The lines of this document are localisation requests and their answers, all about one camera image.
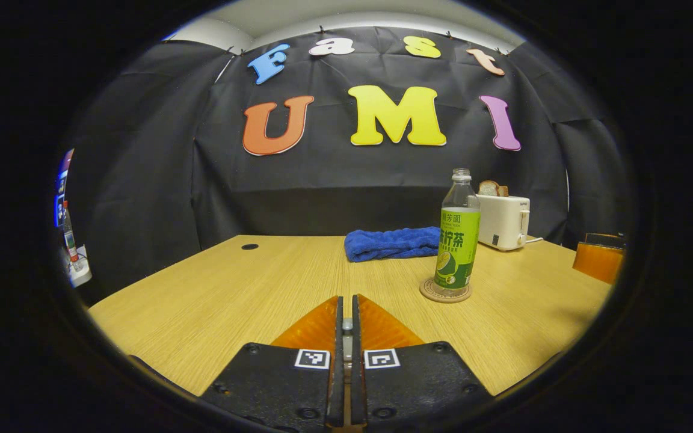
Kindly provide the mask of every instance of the green tea bottle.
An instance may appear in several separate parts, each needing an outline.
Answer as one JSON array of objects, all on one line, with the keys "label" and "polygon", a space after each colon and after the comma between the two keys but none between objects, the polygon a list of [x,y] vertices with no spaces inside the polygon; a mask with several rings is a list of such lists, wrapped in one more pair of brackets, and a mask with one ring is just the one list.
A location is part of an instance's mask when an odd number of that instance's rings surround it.
[{"label": "green tea bottle", "polygon": [[432,285],[443,296],[457,296],[470,283],[481,226],[481,202],[470,185],[470,170],[455,169],[451,180],[454,185],[440,211],[440,245]]}]

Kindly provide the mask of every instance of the small bottle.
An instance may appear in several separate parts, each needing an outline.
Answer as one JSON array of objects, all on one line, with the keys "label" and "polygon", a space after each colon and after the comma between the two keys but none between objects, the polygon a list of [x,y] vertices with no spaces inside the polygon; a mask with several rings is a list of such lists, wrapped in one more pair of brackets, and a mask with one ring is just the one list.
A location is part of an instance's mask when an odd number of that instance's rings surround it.
[{"label": "small bottle", "polygon": [[453,186],[440,211],[440,245],[432,289],[443,296],[457,296],[470,283],[478,248],[481,202],[470,185],[470,170],[455,169]]},{"label": "small bottle", "polygon": [[63,238],[66,239],[66,247],[69,249],[69,257],[72,265],[74,265],[74,271],[79,271],[82,269],[82,265],[79,263],[79,255],[74,244],[74,230],[71,228],[71,217],[69,217],[69,202],[65,200],[63,201]]}]

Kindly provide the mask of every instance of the letter m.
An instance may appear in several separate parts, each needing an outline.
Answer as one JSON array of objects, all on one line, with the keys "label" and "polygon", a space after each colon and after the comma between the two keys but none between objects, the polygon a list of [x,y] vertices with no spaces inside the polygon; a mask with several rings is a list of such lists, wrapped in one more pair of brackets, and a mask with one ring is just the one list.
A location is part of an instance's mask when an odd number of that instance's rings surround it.
[{"label": "letter m", "polygon": [[442,146],[446,143],[441,134],[435,113],[437,92],[427,87],[409,87],[398,105],[377,85],[358,85],[349,89],[357,99],[357,132],[352,134],[352,144],[366,146],[381,144],[384,136],[376,131],[376,120],[394,143],[399,143],[402,133],[411,123],[408,141],[422,146]]}]

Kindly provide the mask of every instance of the wooden table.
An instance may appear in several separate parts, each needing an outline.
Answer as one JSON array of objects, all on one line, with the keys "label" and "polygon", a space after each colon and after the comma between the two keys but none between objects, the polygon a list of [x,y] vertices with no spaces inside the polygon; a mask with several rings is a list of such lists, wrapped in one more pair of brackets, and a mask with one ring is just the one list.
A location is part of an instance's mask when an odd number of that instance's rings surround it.
[{"label": "wooden table", "polygon": [[89,313],[126,354],[200,395],[245,343],[272,342],[331,296],[344,296],[348,317],[362,293],[424,342],[451,342],[495,395],[569,345],[605,301],[610,285],[573,262],[574,251],[545,241],[511,252],[479,244],[472,296],[439,304],[419,292],[435,257],[349,263],[343,236],[236,236]]}]

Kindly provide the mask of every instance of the yellow letter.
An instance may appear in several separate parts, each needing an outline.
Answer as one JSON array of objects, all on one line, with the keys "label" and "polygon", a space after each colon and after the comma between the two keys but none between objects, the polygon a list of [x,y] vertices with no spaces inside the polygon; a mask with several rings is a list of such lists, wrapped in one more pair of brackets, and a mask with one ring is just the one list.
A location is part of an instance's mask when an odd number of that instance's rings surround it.
[{"label": "yellow letter", "polygon": [[376,120],[394,143],[399,143],[408,121],[411,121],[408,141],[422,146],[442,146],[446,143],[441,134],[435,113],[437,92],[427,87],[409,87],[395,105],[387,93],[377,85],[358,85],[349,89],[357,99],[357,132],[352,144],[365,146],[381,144],[384,136],[376,131]]},{"label": "yellow letter", "polygon": [[420,38],[418,36],[406,36],[402,38],[402,41],[407,45],[405,49],[413,54],[420,55],[421,57],[440,57],[440,50],[435,48],[435,43],[427,38]]}]

